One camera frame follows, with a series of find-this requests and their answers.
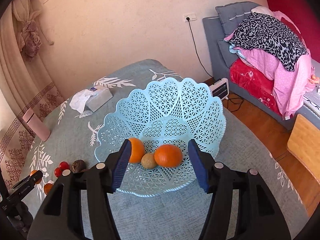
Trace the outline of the orange on table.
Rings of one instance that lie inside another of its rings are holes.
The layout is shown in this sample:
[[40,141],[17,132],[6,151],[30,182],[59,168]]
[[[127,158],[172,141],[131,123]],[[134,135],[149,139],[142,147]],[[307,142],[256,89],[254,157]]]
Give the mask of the orange on table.
[[45,195],[48,195],[48,193],[50,192],[50,190],[52,189],[53,184],[52,183],[46,183],[43,187],[43,191]]

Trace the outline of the dark brown passion fruit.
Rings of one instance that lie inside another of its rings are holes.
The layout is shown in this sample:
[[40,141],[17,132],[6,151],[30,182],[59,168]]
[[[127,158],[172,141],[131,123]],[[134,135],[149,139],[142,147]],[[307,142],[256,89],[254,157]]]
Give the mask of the dark brown passion fruit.
[[76,160],[71,164],[71,171],[73,173],[79,173],[83,170],[85,170],[86,167],[86,163],[83,160]]

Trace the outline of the white electric heater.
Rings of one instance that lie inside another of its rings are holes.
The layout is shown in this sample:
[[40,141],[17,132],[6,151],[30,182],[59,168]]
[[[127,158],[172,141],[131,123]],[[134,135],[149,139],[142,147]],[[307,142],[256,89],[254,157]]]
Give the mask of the white electric heater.
[[221,100],[228,99],[229,96],[229,82],[227,78],[217,80],[213,85],[209,86],[213,97],[218,97]]

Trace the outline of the grey sofa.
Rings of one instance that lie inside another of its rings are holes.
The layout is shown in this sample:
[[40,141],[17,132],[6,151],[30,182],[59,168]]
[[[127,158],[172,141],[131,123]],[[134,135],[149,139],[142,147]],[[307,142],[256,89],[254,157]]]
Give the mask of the grey sofa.
[[[225,38],[225,33],[223,31],[219,16],[211,16],[202,19],[204,32],[206,35],[210,59],[212,63],[213,77],[219,80],[223,77],[229,79],[230,67],[239,58],[237,55],[232,54],[229,51],[229,45],[223,39]],[[259,109],[272,116],[276,119],[282,126],[286,129],[291,130],[295,123],[295,117],[290,120],[284,121],[282,117],[264,104],[262,104],[258,99],[251,96],[248,91],[239,87],[237,84],[229,82],[230,90],[246,99],[253,105],[257,106]]]

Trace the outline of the light blue lattice basket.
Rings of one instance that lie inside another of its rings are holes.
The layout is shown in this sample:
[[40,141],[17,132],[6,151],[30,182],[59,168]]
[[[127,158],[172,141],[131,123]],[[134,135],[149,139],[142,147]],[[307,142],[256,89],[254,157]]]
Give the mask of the light blue lattice basket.
[[97,161],[105,161],[117,152],[124,140],[140,139],[146,152],[155,152],[164,144],[180,148],[183,160],[175,168],[150,170],[140,164],[127,166],[120,192],[139,197],[154,197],[179,190],[196,176],[189,160],[188,142],[195,140],[201,151],[215,157],[225,133],[226,118],[221,99],[213,96],[204,83],[191,78],[178,81],[169,77],[151,81],[145,89],[134,89],[116,104],[116,110],[104,118],[98,131]]

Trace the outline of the orange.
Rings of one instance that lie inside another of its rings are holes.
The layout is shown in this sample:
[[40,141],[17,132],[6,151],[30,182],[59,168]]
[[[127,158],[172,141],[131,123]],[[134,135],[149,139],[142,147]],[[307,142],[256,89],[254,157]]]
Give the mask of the orange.
[[129,159],[129,163],[140,163],[141,159],[145,155],[143,142],[138,138],[129,138],[129,141],[131,142],[131,156]]
[[155,162],[161,167],[177,167],[183,160],[182,151],[175,145],[159,146],[154,153]]
[[42,181],[43,173],[41,170],[32,170],[29,177],[34,184],[39,184]]
[[50,192],[50,190],[52,189],[53,184],[52,183],[46,183],[43,187],[43,191],[45,195],[48,195],[48,193]]

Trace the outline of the pink thermos bottle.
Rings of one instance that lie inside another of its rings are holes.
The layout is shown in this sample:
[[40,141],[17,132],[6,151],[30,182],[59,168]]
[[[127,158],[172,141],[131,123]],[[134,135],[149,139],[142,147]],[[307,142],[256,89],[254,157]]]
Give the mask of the pink thermos bottle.
[[50,136],[49,128],[37,117],[35,112],[30,108],[24,116],[23,121],[29,126],[29,128],[42,140],[47,141]]

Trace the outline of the grey tissue box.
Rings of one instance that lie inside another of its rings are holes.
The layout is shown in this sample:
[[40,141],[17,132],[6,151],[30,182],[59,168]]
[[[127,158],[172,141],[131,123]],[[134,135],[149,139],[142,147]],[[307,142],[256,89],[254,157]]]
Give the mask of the grey tissue box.
[[107,87],[96,85],[90,89],[77,92],[69,105],[71,109],[78,111],[80,114],[84,113],[86,108],[95,112],[112,97],[113,95]]

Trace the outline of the grey cushion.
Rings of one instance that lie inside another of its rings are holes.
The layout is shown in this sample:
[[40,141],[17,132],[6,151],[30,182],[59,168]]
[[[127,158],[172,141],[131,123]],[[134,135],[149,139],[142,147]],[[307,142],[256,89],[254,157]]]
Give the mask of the grey cushion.
[[257,3],[245,1],[215,7],[225,36],[235,31],[239,24],[251,14],[251,10],[258,6]]

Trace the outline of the leopard print blanket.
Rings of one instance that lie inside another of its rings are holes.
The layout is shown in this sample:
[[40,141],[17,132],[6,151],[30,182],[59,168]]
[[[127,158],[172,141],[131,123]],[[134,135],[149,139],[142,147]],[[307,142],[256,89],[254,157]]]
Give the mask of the leopard print blanket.
[[261,49],[276,57],[289,72],[308,53],[306,46],[287,25],[273,16],[257,12],[247,16],[228,39],[235,47]]

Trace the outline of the white wall socket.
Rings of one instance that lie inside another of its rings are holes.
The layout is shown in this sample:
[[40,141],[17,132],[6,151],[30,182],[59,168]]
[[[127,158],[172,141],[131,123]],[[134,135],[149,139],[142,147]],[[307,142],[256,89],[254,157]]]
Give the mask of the white wall socket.
[[195,13],[188,13],[183,15],[184,22],[196,21],[197,17]]

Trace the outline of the red floral blanket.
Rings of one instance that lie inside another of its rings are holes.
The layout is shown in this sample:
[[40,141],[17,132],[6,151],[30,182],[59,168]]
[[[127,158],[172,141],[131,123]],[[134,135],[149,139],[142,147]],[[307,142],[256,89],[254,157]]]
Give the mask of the red floral blanket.
[[256,68],[246,65],[240,59],[237,59],[229,70],[232,83],[248,91],[251,96],[258,99],[274,113],[281,115],[272,94],[273,81],[267,79],[263,73]]

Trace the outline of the red tomato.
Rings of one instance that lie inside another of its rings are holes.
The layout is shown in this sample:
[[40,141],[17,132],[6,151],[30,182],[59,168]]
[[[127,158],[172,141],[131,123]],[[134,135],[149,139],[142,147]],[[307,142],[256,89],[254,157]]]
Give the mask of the red tomato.
[[62,176],[62,170],[61,170],[61,168],[57,167],[57,168],[54,170],[54,174],[55,174],[56,178],[59,178],[60,176]]
[[60,169],[61,171],[69,170],[69,169],[70,169],[70,165],[69,165],[69,163],[67,163],[66,161],[62,161],[62,162],[59,164],[59,169]]

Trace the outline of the grey leaf-print tablecloth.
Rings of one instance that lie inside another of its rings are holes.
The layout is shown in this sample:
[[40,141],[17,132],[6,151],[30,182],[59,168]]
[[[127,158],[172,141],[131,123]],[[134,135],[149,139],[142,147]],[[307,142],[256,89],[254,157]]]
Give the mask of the grey leaf-print tablecloth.
[[[175,77],[172,70],[156,60],[143,60],[114,72],[121,85],[112,89],[113,98],[91,115],[80,117],[63,103],[44,120],[51,134],[47,141],[36,138],[31,143],[21,173],[42,170],[43,183],[55,180],[59,163],[82,159],[87,166],[97,161],[97,146],[91,139],[103,124],[107,113],[114,112],[118,100],[131,90],[144,89],[153,77]],[[229,168],[246,171],[255,168],[266,181],[286,219],[291,236],[297,235],[308,221],[307,211],[287,176],[263,143],[231,112],[225,111],[226,131],[217,160]],[[210,195],[196,181],[177,191],[143,198],[116,192],[108,198],[122,239],[198,239],[210,205]]]

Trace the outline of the small brown kiwi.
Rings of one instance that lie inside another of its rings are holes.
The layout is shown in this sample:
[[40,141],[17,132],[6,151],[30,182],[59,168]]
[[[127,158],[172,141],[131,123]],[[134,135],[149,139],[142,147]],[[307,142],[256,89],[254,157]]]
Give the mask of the small brown kiwi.
[[141,159],[141,165],[146,169],[153,169],[157,166],[153,153],[146,153]]

